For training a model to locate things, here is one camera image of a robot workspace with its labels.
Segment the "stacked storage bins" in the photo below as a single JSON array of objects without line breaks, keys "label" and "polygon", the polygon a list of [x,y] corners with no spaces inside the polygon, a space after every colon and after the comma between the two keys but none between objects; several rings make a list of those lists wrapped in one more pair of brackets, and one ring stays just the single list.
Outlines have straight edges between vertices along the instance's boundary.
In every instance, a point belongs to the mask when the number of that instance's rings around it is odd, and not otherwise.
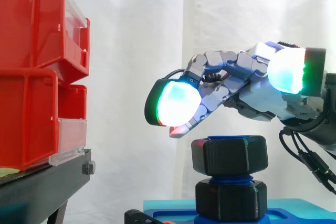
[{"label": "stacked storage bins", "polygon": [[89,20],[73,0],[0,5],[0,176],[83,155]]}]

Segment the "metal bolt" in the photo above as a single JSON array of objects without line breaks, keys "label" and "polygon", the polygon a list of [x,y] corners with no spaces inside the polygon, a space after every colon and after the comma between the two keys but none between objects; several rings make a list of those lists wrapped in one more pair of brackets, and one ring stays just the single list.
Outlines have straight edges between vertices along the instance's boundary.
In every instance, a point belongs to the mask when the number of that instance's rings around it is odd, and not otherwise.
[{"label": "metal bolt", "polygon": [[86,175],[93,175],[96,171],[96,163],[95,161],[87,161],[85,164],[83,164],[82,172]]}]

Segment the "robotic hand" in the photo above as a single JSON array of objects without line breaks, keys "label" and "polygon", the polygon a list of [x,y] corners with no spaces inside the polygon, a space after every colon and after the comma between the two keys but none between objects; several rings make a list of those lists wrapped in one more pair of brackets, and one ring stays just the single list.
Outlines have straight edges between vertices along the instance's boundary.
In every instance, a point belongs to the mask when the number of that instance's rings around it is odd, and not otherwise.
[{"label": "robotic hand", "polygon": [[[145,105],[146,120],[170,126],[170,137],[180,138],[222,104],[254,120],[277,117],[285,125],[279,134],[285,149],[336,194],[328,183],[336,183],[336,176],[298,134],[336,159],[336,74],[324,71],[325,55],[324,49],[271,41],[239,53],[195,55],[186,69],[155,83]],[[179,79],[169,79],[178,72],[183,72]],[[284,134],[291,135],[299,155],[285,144]]]}]

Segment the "black hexagonal nut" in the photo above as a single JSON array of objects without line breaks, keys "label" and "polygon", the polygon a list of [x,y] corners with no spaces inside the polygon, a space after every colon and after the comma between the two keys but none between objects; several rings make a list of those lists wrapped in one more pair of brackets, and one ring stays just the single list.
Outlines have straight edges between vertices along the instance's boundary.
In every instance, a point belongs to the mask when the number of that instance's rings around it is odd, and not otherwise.
[{"label": "black hexagonal nut", "polygon": [[195,171],[208,176],[247,175],[268,166],[262,136],[199,139],[191,144]]},{"label": "black hexagonal nut", "polygon": [[210,179],[196,185],[196,211],[220,222],[257,221],[267,211],[267,188],[261,181],[250,186],[223,185]]}]

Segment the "glowing fingertip sensor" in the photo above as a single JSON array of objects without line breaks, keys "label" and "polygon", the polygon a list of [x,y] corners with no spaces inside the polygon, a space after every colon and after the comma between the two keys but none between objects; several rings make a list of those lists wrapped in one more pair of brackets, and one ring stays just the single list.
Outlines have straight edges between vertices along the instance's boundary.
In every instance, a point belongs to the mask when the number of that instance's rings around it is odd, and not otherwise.
[{"label": "glowing fingertip sensor", "polygon": [[284,48],[268,63],[268,80],[284,93],[320,97],[325,56],[323,48]]},{"label": "glowing fingertip sensor", "polygon": [[158,80],[145,105],[145,117],[149,124],[180,126],[196,113],[201,96],[189,83],[172,79]]},{"label": "glowing fingertip sensor", "polygon": [[305,54],[304,48],[285,48],[278,51],[267,67],[271,85],[284,93],[299,93],[303,88]]}]

